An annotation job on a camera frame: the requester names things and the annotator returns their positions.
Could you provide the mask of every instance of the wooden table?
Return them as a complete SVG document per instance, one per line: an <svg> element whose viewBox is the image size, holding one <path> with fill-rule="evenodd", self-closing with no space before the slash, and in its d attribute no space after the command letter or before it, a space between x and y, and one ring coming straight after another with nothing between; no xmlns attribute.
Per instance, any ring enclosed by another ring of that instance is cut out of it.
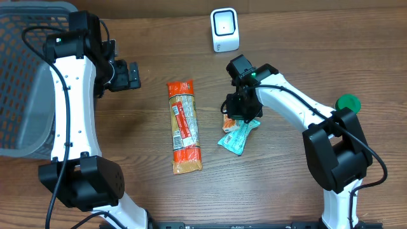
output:
<svg viewBox="0 0 407 229"><path fill-rule="evenodd" d="M358 216L386 228L407 226L407 8L239 15L240 48L215 54L209 17L106 20L120 57L139 64L142 88L98 101L97 137L120 164L126 191L158 221L287 223L322 214L322 188L307 169L301 134L270 109L242 156L217 145L219 108L234 91L227 63L244 54L270 63L294 86L331 106L343 94L362 101L358 114L389 178L361 191ZM166 82L194 79L203 171L172 174ZM0 160L0 228L41 228L51 198L37 178L47 161ZM377 162L364 182L382 176ZM53 228L87 216L59 201ZM83 228L96 228L93 219Z"/></svg>

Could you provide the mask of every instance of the green bottle cap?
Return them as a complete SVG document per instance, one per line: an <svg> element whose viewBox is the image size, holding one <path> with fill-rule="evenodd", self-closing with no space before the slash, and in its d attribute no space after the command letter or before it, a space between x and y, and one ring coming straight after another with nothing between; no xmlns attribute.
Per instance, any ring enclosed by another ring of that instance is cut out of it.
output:
<svg viewBox="0 0 407 229"><path fill-rule="evenodd" d="M335 103L335 109L339 110L342 108L349 108L357 114L361 110L362 104L356 96L352 94L345 94L342 95Z"/></svg>

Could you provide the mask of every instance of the red and orange packaging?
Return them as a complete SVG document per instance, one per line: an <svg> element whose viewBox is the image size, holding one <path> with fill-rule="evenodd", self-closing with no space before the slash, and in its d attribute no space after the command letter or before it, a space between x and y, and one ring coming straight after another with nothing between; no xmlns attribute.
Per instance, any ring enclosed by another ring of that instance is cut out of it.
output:
<svg viewBox="0 0 407 229"><path fill-rule="evenodd" d="M232 131L240 129L239 123L236 120L228 118L227 114L223 115L223 126L222 129L225 133L230 133Z"/></svg>
<svg viewBox="0 0 407 229"><path fill-rule="evenodd" d="M197 109L192 80L167 83L169 92L174 174L202 170Z"/></svg>

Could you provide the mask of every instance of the mesh basket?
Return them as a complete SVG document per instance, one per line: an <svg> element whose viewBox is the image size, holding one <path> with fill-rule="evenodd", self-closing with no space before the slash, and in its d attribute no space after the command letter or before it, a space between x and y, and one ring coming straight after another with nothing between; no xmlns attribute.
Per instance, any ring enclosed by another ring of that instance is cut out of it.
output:
<svg viewBox="0 0 407 229"><path fill-rule="evenodd" d="M23 29L47 25L68 29L63 2L0 3L0 155L49 158L55 126L55 96L49 65L21 40ZM53 31L35 30L27 39L37 50Z"/></svg>

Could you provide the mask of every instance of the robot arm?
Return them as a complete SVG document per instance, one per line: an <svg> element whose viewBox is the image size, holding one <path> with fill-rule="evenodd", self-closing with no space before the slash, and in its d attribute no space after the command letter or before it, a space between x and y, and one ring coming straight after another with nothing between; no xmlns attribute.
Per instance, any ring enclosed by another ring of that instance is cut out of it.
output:
<svg viewBox="0 0 407 229"><path fill-rule="evenodd" d="M45 56L64 77L71 115L69 158L57 198L66 207L110 213L118 223L106 220L115 228L147 229L148 213L125 193L120 166L102 158L96 138L95 99L105 89L116 92L140 87L137 65L131 63L129 73L124 60L114 60L114 43L101 41L99 19L86 11L69 14L68 32L47 37ZM60 78L50 70L55 87L55 139L52 162L40 166L38 174L54 192L64 163L67 116Z"/></svg>
<svg viewBox="0 0 407 229"><path fill-rule="evenodd" d="M325 119L317 116L292 94L267 86L284 87L294 92L325 117L347 127L366 142L356 115L350 110L335 111L315 102L290 85L276 68L265 64L256 69L243 55L233 59L226 70L232 77L232 85L237 88L236 93L228 94L224 103L228 116L248 123L255 117L261 117L262 107L267 106L302 132L308 168L324 188L323 226L328 229L349 229L349 193L361 185L366 168L371 165L371 155L364 153L346 137L332 146L329 139L339 137L340 133L330 128ZM353 226L356 226L357 197L353 198L352 219Z"/></svg>
<svg viewBox="0 0 407 229"><path fill-rule="evenodd" d="M324 106L315 102L297 88L287 82L281 73L271 75L261 80L260 85L277 85L283 86L293 91L307 103L312 104L319 112L326 117L331 117L333 108ZM319 124L324 121L321 117L315 115L303 103L293 97L291 94L281 92L279 89L273 88L256 88L256 95L260 103L266 107L273 109L283 116L297 130L303 132L308 129L311 124ZM356 179L344 187L340 193L324 190L324 212L322 214L322 222L328 229L346 229L349 228L348 210L349 210L349 193L352 189L360 186L362 179ZM357 197L354 197L353 216L354 226L359 222L356 216Z"/></svg>

